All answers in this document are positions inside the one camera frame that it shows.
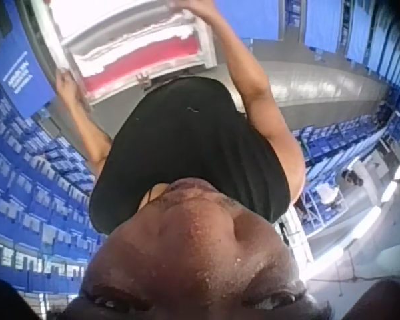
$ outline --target light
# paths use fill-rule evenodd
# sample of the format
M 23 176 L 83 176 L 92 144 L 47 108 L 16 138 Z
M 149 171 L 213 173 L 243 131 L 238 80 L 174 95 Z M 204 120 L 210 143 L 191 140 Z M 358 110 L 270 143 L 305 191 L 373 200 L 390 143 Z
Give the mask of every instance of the light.
M 398 184 L 395 181 L 390 182 L 384 193 L 382 194 L 381 202 L 388 202 L 393 196 Z
M 300 274 L 299 278 L 304 282 L 306 282 L 306 280 L 310 280 L 312 277 L 318 275 L 320 272 L 324 271 L 330 265 L 338 261 L 343 255 L 344 250 L 337 245 L 310 264 L 308 268 L 304 270 L 302 274 Z
M 397 171 L 394 174 L 394 180 L 400 180 L 400 166 L 397 168 Z
M 363 220 L 355 226 L 351 236 L 354 239 L 360 239 L 364 236 L 367 230 L 374 224 L 374 222 L 378 219 L 379 215 L 381 214 L 382 210 L 380 207 L 374 206 L 363 218 Z
M 359 159 L 360 157 L 356 156 L 356 158 L 354 158 L 354 160 L 352 160 L 352 162 L 350 162 L 350 164 L 348 165 L 347 170 L 349 171 L 353 170 L 354 163 L 358 162 Z

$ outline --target woman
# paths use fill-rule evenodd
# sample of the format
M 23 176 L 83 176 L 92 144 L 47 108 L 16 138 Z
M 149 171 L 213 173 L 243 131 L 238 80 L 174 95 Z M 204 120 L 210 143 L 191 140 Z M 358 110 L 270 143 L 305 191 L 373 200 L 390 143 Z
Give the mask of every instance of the woman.
M 84 112 L 71 77 L 57 74 L 98 176 L 91 221 L 109 234 L 66 312 L 75 319 L 106 310 L 116 319 L 321 315 L 270 224 L 298 198 L 305 166 L 268 78 L 213 0 L 175 6 L 220 39 L 248 120 L 220 82 L 176 79 L 148 93 L 111 142 Z

